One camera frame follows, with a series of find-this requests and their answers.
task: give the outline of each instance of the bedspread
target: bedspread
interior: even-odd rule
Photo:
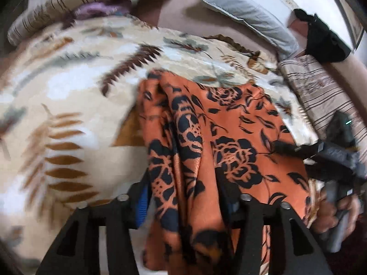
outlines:
[[[78,203],[107,203],[140,179],[147,156],[134,105],[152,69],[208,86],[257,84],[297,144],[317,139],[266,56],[134,17],[52,25],[0,78],[0,237],[21,226],[19,255],[42,259]]]

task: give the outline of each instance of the screw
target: screw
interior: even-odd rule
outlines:
[[[88,206],[87,202],[80,202],[77,207],[78,207],[78,209],[84,209],[87,206]]]
[[[249,202],[250,200],[252,200],[252,196],[250,194],[243,193],[241,194],[241,199],[245,202]]]
[[[120,202],[126,202],[129,199],[129,196],[127,194],[120,194],[117,197],[117,200]]]
[[[282,207],[283,209],[289,210],[289,209],[291,208],[291,205],[290,205],[290,204],[288,204],[287,202],[282,202],[282,203],[281,203],[281,207]]]

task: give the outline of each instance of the human hand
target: human hand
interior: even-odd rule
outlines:
[[[326,191],[321,190],[320,208],[317,211],[317,219],[313,222],[311,228],[317,234],[322,234],[338,225],[339,220],[335,217],[337,210],[349,210],[348,225],[344,234],[345,240],[354,231],[358,215],[360,213],[360,202],[358,197],[353,194],[347,196],[335,204],[326,200]]]

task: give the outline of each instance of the gray pillow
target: gray pillow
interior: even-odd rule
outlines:
[[[253,0],[202,0],[206,7],[246,25],[270,42],[279,60],[289,58],[299,48],[293,34],[270,12]]]

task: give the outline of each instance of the orange fabric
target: orange fabric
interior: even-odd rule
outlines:
[[[302,160],[271,154],[270,142],[293,138],[261,87],[211,88],[155,70],[139,87],[156,218],[144,264],[169,274],[227,274],[233,243],[219,208],[216,176],[258,201],[290,203],[308,217]],[[263,262],[269,232],[264,227]]]

